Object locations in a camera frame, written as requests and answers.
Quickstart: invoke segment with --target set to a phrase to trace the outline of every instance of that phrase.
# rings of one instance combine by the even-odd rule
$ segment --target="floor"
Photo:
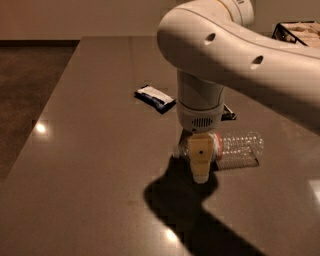
[[[0,188],[75,47],[0,47]]]

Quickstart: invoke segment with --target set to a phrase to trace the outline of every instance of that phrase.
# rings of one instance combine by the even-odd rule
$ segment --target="table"
[[[176,96],[156,38],[80,41],[0,191],[0,255],[318,255],[317,134],[226,88],[219,131],[259,132],[260,166],[196,185],[145,84]]]

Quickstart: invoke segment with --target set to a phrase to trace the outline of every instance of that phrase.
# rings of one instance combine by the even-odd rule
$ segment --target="table surface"
[[[0,255],[319,255],[317,134],[226,88],[238,119],[218,130],[265,149],[196,185],[171,158],[176,107],[135,99],[145,84],[176,96],[156,38],[81,40],[0,191]]]

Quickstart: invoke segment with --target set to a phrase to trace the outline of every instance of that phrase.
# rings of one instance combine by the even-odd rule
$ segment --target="transparent object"
[[[257,132],[234,132],[227,133],[223,137],[219,134],[210,134],[214,138],[215,152],[211,162],[255,159],[261,155],[264,149],[264,140]],[[188,149],[188,138],[184,139],[179,146],[174,149],[175,158],[182,157],[190,160]]]

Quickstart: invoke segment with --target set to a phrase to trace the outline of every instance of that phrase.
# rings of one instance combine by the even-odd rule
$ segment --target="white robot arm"
[[[197,0],[172,9],[159,25],[159,49],[178,69],[180,123],[198,138],[219,124],[224,86],[319,131],[320,51],[243,27],[252,21],[250,0]],[[191,167],[207,161],[200,152]]]

